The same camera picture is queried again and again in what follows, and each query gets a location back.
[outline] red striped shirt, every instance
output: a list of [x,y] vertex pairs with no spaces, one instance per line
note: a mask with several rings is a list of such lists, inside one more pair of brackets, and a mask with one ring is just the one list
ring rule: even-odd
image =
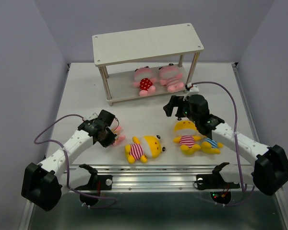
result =
[[135,160],[138,160],[141,158],[141,156],[144,155],[143,149],[140,144],[132,144],[131,145],[131,151],[129,155],[133,156]]
[[182,136],[180,138],[180,146],[181,145],[186,145],[188,146],[189,148],[191,148],[193,145],[195,145],[195,140],[192,136]]
[[167,79],[167,86],[177,85],[180,82],[176,77]]

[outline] plush doll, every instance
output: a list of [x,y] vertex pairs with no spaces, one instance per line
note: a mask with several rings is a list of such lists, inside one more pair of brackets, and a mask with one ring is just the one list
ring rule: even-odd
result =
[[113,146],[119,145],[123,140],[125,140],[126,136],[121,134],[122,127],[119,125],[118,121],[116,119],[113,120],[111,126],[111,131],[116,134],[115,142],[113,143]]
[[161,152],[165,151],[165,147],[161,146],[160,136],[144,136],[142,138],[133,137],[133,144],[125,146],[125,155],[129,164],[133,164],[136,160],[142,163],[147,162],[147,158],[156,158]]
[[145,97],[156,92],[154,83],[157,82],[157,78],[154,77],[152,70],[148,66],[136,69],[133,77],[133,86],[140,88],[139,95],[141,97]]
[[221,151],[218,148],[222,148],[223,144],[205,137],[201,143],[201,147],[204,153],[220,154]]
[[201,149],[201,146],[196,144],[201,137],[197,136],[198,131],[193,122],[179,119],[174,126],[174,132],[177,137],[173,139],[173,142],[180,144],[183,154],[192,155]]
[[159,68],[160,84],[166,85],[169,92],[178,92],[185,88],[184,83],[180,81],[182,73],[177,66],[169,63],[168,66]]

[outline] toy face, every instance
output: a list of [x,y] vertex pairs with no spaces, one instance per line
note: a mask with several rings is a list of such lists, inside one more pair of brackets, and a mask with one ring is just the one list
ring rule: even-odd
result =
[[140,141],[144,153],[149,158],[156,158],[161,152],[165,151],[165,147],[160,144],[160,136],[144,136]]
[[174,65],[163,66],[159,68],[160,78],[163,80],[173,78],[179,74],[179,70]]
[[148,79],[153,78],[153,72],[148,66],[136,69],[134,72],[135,81],[141,81],[144,78],[148,78]]
[[174,132],[177,136],[195,136],[197,134],[197,129],[195,124],[189,120],[178,121],[174,127]]

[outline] white wall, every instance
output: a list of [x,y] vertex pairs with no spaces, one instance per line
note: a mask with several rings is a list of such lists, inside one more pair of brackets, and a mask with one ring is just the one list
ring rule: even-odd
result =
[[205,46],[200,61],[237,62],[273,1],[35,0],[35,3],[68,63],[93,61],[92,35],[179,23],[192,23],[195,27]]
[[[260,141],[288,156],[288,0],[276,0],[238,71]],[[288,201],[288,183],[284,186]]]
[[18,229],[34,137],[56,116],[66,63],[32,0],[0,1],[0,230]]

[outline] striped shirt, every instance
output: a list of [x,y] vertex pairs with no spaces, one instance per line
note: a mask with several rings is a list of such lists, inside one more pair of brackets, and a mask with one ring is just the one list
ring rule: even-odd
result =
[[129,155],[133,156],[135,160],[138,160],[144,155],[143,148],[140,144],[132,144]]
[[181,145],[186,145],[188,146],[189,148],[191,148],[193,145],[195,145],[195,140],[192,136],[182,136],[180,138],[180,146]]
[[217,148],[217,142],[216,142],[216,141],[211,140],[210,138],[204,138],[204,139],[203,139],[203,142],[204,142],[204,141],[210,143],[213,149],[216,149],[216,148]]
[[178,80],[176,77],[172,77],[167,79],[167,87],[171,86],[171,85],[177,85],[178,83],[180,83],[180,80]]

